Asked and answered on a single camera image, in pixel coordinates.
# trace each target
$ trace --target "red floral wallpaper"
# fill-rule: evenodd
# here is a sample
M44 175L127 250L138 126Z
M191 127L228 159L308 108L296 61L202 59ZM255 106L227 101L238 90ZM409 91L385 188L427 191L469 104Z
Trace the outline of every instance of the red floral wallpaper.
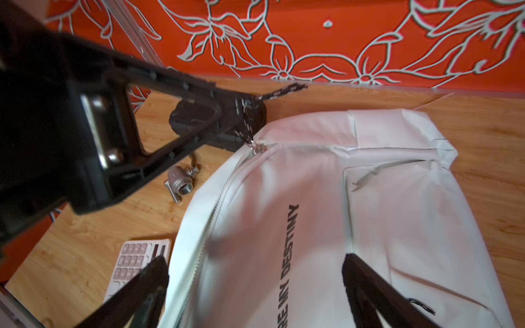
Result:
M63 0L46 23L141 58L109 1L188 73L525 92L524 0Z

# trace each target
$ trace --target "zipper teeth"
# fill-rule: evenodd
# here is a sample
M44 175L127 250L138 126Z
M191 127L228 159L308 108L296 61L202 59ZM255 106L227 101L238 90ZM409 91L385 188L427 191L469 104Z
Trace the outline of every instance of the zipper teeth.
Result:
M222 188L219 200L215 204L215 207L212 210L210 218L208 219L208 221L206 222L206 225L204 226L203 233L198 241L197 247L195 248L195 253L191 257L190 262L184 272L184 275L183 275L184 280L179 284L179 288L175 292L175 297L172 302L172 305L170 306L170 311L168 312L167 309L164 311L165 315L169 315L169 317L167 318L168 327L171 328L171 327L176 327L180 325L180 320L182 318L184 306L188 301L188 297L190 296L191 286L193 285L193 282L195 281L195 277L199 271L199 268L202 265L202 259L204 257L203 256L204 246L208 239L208 235L211 231L212 223L215 222L218 216L217 209L220 207L220 205L224 201L224 198L226 197L226 192L225 192L226 187L231 182L233 175L237 173L241 168L243 168L245 164L248 162L248 160L251 160L258 154L262 154L262 152L246 158L235 170L233 170L233 172L230 174L230 176L226 180L226 183L224 184Z

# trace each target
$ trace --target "calculator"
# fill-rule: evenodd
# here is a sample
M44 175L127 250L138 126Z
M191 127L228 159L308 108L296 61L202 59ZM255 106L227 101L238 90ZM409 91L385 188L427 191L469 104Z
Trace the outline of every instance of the calculator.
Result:
M104 302L139 274L155 257L163 256L167 264L170 258L170 247L170 239L126 241L120 249Z

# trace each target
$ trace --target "wooden table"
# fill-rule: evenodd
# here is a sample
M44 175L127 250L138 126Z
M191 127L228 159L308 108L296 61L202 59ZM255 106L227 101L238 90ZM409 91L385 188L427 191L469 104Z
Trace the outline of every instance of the wooden table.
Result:
M266 93L273 81L212 78L218 86ZM412 108L434 93L312 85L266 102L268 121L348 109ZM177 99L153 93L136 114L146 149L174 138L168 117ZM458 149L452 170L474 212L517 327L525 326L525 100L454 95L421 109ZM230 156L204 146L196 187ZM121 204L76 216L66 207L7 289L47 327L72 327L103 300L122 243L175 238L192 194L173 203L162 174Z

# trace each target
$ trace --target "white backpack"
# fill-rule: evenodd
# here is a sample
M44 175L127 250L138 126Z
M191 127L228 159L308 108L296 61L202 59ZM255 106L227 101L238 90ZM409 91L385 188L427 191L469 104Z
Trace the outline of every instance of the white backpack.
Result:
M354 327L347 253L441 327L514 327L457 152L426 114L304 114L256 142L188 206L159 327Z

